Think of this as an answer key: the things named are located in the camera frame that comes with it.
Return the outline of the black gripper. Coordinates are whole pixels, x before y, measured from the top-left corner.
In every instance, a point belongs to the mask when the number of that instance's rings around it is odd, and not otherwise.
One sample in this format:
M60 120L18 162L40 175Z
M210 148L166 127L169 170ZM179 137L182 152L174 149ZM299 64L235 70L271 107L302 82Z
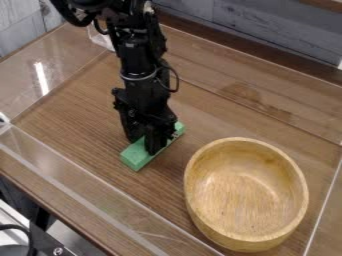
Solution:
M126 137L135 143L144 134L144 148L154 156L174 139L177 115L169 106L169 77L123 78L124 87L114 88L114 108L120 115Z

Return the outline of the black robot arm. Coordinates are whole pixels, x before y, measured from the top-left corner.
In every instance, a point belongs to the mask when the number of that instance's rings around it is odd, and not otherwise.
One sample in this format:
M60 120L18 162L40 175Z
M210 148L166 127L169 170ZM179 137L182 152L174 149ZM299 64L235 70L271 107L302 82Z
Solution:
M178 117L169 99L181 82L163 58L167 39L152 0L51 0L51 3L70 24L94 26L110 37L124 83L112 90L114 108L128 141L143 140L147 153L156 154L175 134Z

